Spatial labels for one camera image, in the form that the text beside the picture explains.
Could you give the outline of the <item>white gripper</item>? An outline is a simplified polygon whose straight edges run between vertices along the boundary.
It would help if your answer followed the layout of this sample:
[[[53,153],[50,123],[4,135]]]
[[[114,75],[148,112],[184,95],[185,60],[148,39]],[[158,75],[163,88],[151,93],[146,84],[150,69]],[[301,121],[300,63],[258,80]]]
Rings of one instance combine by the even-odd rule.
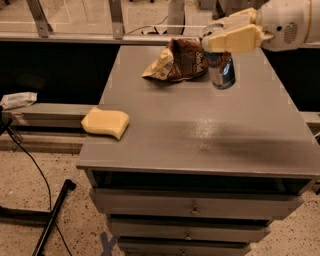
[[[306,42],[310,22],[311,0],[269,0],[258,11],[248,8],[214,20],[201,30],[201,43],[209,53],[249,52],[261,44],[274,52],[293,50]]]

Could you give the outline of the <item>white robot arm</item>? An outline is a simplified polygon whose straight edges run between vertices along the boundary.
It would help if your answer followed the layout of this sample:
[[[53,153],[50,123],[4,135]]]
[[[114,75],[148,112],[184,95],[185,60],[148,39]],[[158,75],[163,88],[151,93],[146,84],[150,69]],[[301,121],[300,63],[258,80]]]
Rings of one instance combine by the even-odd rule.
[[[320,0],[269,0],[213,21],[200,33],[205,51],[279,52],[320,42]]]

